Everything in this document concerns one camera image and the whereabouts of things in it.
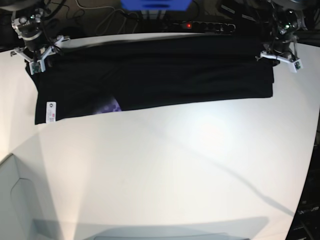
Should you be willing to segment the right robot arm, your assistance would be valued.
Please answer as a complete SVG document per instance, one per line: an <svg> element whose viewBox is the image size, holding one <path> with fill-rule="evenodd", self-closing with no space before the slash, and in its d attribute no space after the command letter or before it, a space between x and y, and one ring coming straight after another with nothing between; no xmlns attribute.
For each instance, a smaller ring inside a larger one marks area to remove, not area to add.
<svg viewBox="0 0 320 240"><path fill-rule="evenodd" d="M31 75L46 71L46 58L62 54L63 42L69 41L69 36L48 36L45 27L45 8L43 6L28 7L22 13L12 12L11 26L24 47L15 47L10 55L19 55L27 63Z"/></svg>

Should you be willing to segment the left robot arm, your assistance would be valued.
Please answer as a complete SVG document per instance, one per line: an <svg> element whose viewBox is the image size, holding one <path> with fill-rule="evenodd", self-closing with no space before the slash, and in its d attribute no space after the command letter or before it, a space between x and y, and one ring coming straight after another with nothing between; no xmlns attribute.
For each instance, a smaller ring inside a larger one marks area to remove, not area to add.
<svg viewBox="0 0 320 240"><path fill-rule="evenodd" d="M283 1L268 0L270 17L268 18L269 39L263 44L264 50L256 60L269 60L274 66L285 63L292 73L303 68L298 57L298 36L296 32L303 27L302 10L289 8Z"/></svg>

